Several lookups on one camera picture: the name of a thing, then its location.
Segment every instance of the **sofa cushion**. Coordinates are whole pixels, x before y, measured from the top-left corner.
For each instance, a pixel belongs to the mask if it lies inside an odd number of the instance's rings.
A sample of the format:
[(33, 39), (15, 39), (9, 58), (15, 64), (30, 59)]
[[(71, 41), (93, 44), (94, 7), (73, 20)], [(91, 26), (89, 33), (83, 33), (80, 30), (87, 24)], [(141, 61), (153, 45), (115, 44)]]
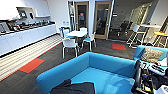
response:
[(115, 73), (87, 68), (72, 79), (72, 84), (93, 82), (95, 94), (131, 94), (134, 79)]
[(161, 57), (162, 53), (163, 52), (159, 51), (159, 50), (145, 48), (144, 52), (141, 56), (141, 60), (146, 61), (146, 62), (150, 62), (150, 63), (157, 63), (158, 59)]

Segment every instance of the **high table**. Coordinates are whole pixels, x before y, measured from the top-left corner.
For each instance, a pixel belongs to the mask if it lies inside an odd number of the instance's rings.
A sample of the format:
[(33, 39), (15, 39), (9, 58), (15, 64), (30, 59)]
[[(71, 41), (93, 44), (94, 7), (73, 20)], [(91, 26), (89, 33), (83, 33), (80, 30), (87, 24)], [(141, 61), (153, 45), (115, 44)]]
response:
[(149, 28), (161, 28), (162, 27), (160, 25), (147, 25), (147, 24), (141, 24), (140, 26), (146, 28), (146, 30), (145, 30), (146, 33), (145, 33), (145, 35), (142, 38), (142, 43), (144, 43), (144, 39), (145, 39), (145, 37), (146, 37), (146, 35), (148, 33)]

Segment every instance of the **carpet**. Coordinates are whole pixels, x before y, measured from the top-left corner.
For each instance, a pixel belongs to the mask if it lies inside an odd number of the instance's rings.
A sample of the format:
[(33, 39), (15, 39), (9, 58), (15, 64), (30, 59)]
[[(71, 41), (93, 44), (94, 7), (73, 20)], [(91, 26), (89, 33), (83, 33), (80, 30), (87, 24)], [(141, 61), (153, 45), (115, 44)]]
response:
[(30, 61), (25, 66), (21, 67), (19, 70), (30, 73), (32, 70), (34, 70), (36, 67), (38, 67), (41, 63), (43, 63), (45, 60), (35, 58), (32, 61)]
[(126, 50), (125, 46), (121, 44), (112, 44), (112, 48), (118, 50)]

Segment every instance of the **door frame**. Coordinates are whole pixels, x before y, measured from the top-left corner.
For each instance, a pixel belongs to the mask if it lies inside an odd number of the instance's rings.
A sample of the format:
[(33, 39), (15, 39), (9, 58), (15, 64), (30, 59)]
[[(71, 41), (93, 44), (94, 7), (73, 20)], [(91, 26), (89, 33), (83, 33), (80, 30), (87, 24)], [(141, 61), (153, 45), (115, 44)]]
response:
[(88, 11), (88, 6), (89, 6), (89, 2), (88, 1), (85, 1), (85, 2), (75, 2), (75, 26), (76, 26), (76, 30), (79, 29), (78, 27), (78, 5), (86, 5), (86, 28), (88, 28), (88, 14), (89, 14), (89, 11)]
[(104, 33), (104, 35), (95, 34), (95, 38), (107, 39), (107, 31), (108, 31), (108, 28), (109, 28), (109, 21), (110, 21), (110, 13), (111, 13), (112, 1), (95, 1), (94, 32), (96, 32), (97, 8), (98, 8), (99, 4), (109, 4), (109, 7), (108, 7), (108, 14), (107, 14), (105, 33)]

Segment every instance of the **kitchen counter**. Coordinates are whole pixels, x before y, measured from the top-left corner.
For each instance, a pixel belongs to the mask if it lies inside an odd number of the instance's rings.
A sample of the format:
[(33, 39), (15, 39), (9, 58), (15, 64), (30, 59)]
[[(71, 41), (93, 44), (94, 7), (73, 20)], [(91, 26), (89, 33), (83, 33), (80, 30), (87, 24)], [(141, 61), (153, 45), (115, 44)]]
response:
[(26, 26), (24, 29), (20, 29), (20, 30), (16, 30), (16, 31), (9, 31), (9, 32), (5, 32), (5, 33), (0, 33), (0, 35), (5, 35), (5, 34), (10, 34), (10, 33), (24, 31), (24, 30), (29, 30), (29, 29), (44, 27), (44, 26), (48, 26), (48, 25), (52, 25), (52, 23), (46, 24), (46, 25)]
[(0, 44), (2, 45), (0, 45), (0, 56), (56, 34), (55, 27), (55, 24), (48, 24), (1, 33)]

